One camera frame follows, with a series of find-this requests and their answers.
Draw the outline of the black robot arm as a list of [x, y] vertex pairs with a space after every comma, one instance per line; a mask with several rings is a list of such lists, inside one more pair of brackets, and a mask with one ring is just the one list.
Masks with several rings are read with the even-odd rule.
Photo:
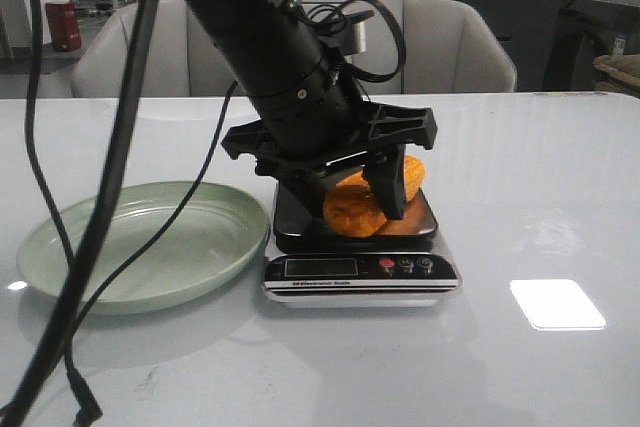
[[[258, 113], [223, 140], [232, 157], [251, 154], [261, 176], [276, 178], [312, 215], [320, 215], [325, 179], [362, 167], [383, 213], [403, 216], [404, 151], [431, 147], [427, 109], [364, 100], [357, 84], [374, 75], [346, 62], [337, 33], [350, 17], [313, 22], [297, 0], [184, 0]], [[124, 167], [159, 0], [139, 0], [108, 162]]]

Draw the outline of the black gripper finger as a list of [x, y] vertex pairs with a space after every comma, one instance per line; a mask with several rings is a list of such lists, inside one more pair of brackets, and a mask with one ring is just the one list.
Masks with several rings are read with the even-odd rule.
[[323, 216], [323, 205], [326, 188], [321, 177], [311, 171], [302, 169], [282, 170], [275, 178], [316, 218]]
[[363, 169], [363, 178], [390, 220], [400, 220], [405, 213], [404, 158], [405, 146], [392, 145], [377, 152], [374, 160]]

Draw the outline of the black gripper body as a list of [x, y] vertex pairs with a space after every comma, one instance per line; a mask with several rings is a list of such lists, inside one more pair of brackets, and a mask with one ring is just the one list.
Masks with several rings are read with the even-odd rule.
[[331, 126], [268, 127], [263, 120], [230, 128], [222, 141], [227, 154], [256, 158], [256, 174], [281, 181], [320, 178], [352, 167], [376, 164], [392, 146], [433, 148], [437, 124], [429, 107], [412, 108], [363, 101], [354, 123]]

